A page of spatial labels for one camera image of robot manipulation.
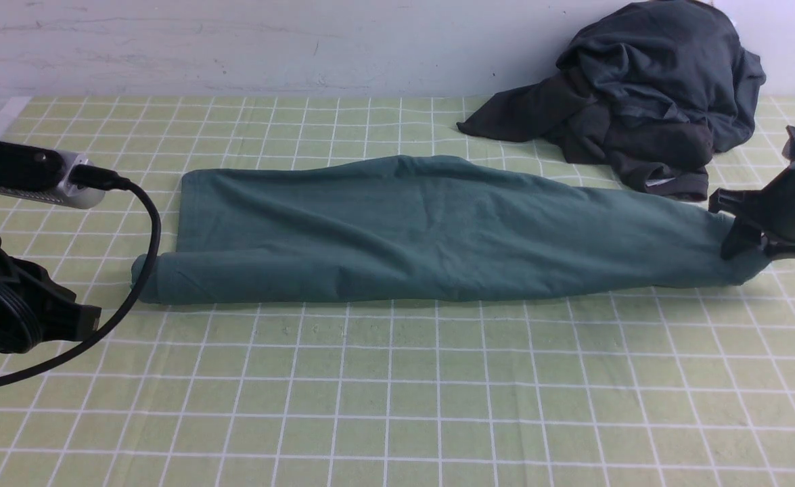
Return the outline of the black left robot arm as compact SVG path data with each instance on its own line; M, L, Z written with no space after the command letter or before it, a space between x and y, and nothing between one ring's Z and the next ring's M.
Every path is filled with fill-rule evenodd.
M43 342L82 342L94 333L102 309L76 301L39 263L14 258L0 238L0 352L24 354Z

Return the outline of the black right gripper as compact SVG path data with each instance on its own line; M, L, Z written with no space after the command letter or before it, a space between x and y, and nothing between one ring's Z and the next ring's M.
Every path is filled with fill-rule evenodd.
M709 197L709 212L734 216L720 246L725 261L749 252L760 252L769 261L795 259L795 126L788 124L785 131L783 157L789 164L759 194L716 190Z

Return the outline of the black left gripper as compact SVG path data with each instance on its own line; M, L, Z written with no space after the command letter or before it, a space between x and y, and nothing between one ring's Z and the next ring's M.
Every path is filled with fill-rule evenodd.
M30 346L53 340L82 342L98 328L102 309L76 302L76 294L55 283L35 262L13 261L5 278L12 311L23 322Z

